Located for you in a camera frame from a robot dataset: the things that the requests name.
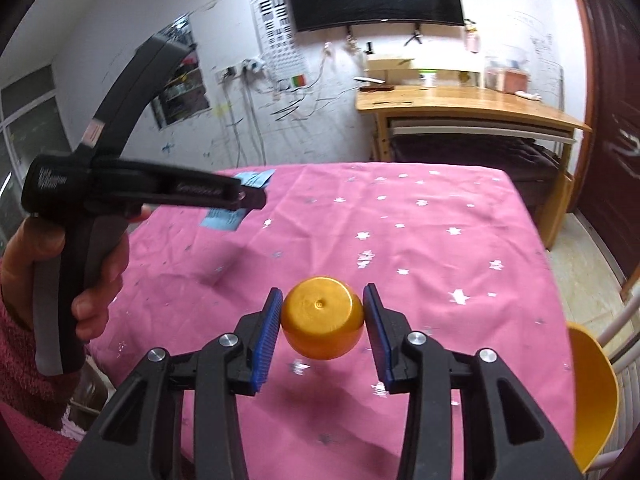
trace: hand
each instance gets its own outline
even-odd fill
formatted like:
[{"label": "hand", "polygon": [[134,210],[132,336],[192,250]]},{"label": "hand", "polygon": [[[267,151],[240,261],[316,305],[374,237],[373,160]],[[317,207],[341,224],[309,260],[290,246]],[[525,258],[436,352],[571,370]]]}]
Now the hand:
[{"label": "hand", "polygon": [[[138,218],[146,220],[151,209],[143,207]],[[2,266],[0,285],[2,300],[16,321],[33,329],[33,264],[58,256],[65,246],[65,231],[59,225],[41,218],[27,218],[9,240]],[[124,233],[120,243],[104,259],[100,280],[93,288],[79,294],[71,305],[78,320],[76,335],[89,341],[104,332],[109,319],[108,306],[122,289],[122,273],[129,264],[129,236]]]}]

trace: gray grip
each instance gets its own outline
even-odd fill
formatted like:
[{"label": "gray grip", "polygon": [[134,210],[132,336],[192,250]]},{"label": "gray grip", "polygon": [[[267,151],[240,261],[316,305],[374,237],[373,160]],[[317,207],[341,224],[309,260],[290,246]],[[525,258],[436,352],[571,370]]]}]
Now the gray grip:
[{"label": "gray grip", "polygon": [[65,247],[60,256],[35,264],[33,329],[36,366],[44,376],[79,370],[83,343],[76,337],[71,303],[100,279],[104,258],[127,229],[122,216],[82,217],[66,222]]}]

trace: finger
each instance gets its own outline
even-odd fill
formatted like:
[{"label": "finger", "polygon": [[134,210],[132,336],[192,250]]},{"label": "finger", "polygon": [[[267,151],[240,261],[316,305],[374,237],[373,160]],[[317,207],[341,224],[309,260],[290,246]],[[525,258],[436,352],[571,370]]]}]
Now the finger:
[{"label": "finger", "polygon": [[2,268],[12,274],[31,272],[33,262],[58,256],[65,245],[65,230],[42,218],[29,217],[9,240]]},{"label": "finger", "polygon": [[135,218],[130,218],[129,219],[129,223],[130,224],[137,224],[139,222],[144,222],[147,218],[149,218],[151,216],[152,212],[153,212],[153,210],[148,205],[145,204],[145,205],[142,206],[140,214],[138,216],[136,216]]},{"label": "finger", "polygon": [[117,277],[113,282],[100,282],[97,286],[87,289],[73,300],[71,313],[78,321],[101,316],[121,290],[121,276]]},{"label": "finger", "polygon": [[124,233],[113,251],[105,257],[100,268],[101,277],[111,283],[129,265],[129,235]]},{"label": "finger", "polygon": [[105,310],[98,316],[85,319],[76,326],[76,335],[80,341],[91,341],[100,337],[109,321],[109,311]]}]

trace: yellow plastic ball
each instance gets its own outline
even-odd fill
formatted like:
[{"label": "yellow plastic ball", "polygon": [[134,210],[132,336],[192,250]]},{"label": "yellow plastic ball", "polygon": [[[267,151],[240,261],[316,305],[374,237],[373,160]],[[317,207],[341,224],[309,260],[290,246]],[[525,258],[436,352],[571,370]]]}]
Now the yellow plastic ball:
[{"label": "yellow plastic ball", "polygon": [[360,298],[343,282],[324,276],[309,278],[291,289],[280,323],[287,341],[309,359],[345,355],[360,339],[364,310]]}]

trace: blue sticky note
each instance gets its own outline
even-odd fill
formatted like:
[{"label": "blue sticky note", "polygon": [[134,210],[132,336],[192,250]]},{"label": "blue sticky note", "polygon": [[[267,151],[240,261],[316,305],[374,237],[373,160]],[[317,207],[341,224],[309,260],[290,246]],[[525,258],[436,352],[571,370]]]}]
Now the blue sticky note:
[{"label": "blue sticky note", "polygon": [[[239,178],[243,186],[267,187],[269,179],[275,171],[276,170],[267,170],[260,173],[257,171],[242,171],[236,174],[235,178]],[[235,231],[247,213],[247,209],[238,209],[237,211],[218,208],[209,209],[209,212],[207,212],[207,215],[200,225],[219,231]]]}]

